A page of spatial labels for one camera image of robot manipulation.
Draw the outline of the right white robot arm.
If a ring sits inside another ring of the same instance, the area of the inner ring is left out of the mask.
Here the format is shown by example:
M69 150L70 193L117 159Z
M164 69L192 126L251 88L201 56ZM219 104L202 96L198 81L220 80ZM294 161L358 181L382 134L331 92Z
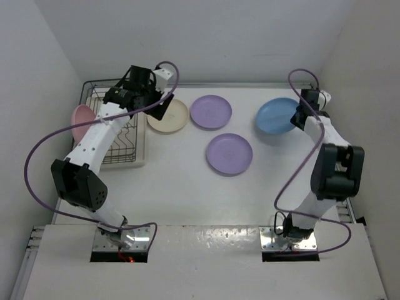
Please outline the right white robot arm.
M352 146L333 126L320 105L328 95L316 89L303 89L291 124L304 131L318 146L311 173L311 191L303 202L289 212L283 222L282 235L290 241L307 239L317 220L335 205L354 197L360 187L365 152Z

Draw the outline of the pink plate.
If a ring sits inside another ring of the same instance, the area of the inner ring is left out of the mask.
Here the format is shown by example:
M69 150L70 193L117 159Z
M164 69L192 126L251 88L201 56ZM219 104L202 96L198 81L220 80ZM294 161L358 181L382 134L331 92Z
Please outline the pink plate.
M81 104L73 111L71 116L71 124L76 125L86 123L95 120L95 118L96 115L94 111L89 106ZM89 128L90 125L85 125L71 129L72 136L76 144L78 144L82 140Z

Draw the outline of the blue plate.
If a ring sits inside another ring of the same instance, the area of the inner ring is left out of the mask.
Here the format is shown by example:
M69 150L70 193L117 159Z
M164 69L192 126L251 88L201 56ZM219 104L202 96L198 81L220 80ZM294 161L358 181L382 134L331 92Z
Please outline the blue plate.
M256 126L266 134L284 134L292 131L295 125L291 118L299 103L289 97L274 98L263 104L256 114Z

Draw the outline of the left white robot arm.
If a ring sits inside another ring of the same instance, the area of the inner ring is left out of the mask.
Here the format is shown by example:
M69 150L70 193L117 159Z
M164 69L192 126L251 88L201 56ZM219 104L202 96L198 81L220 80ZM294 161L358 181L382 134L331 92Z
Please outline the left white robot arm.
M124 230L126 218L107 199L108 188L99 178L101 164L121 129L137 113L162 119L173 92L165 93L171 78L179 78L158 64L155 69L131 66L102 98L94 123L63 159L55 160L51 173L59 198L85 211L91 222L110 233Z

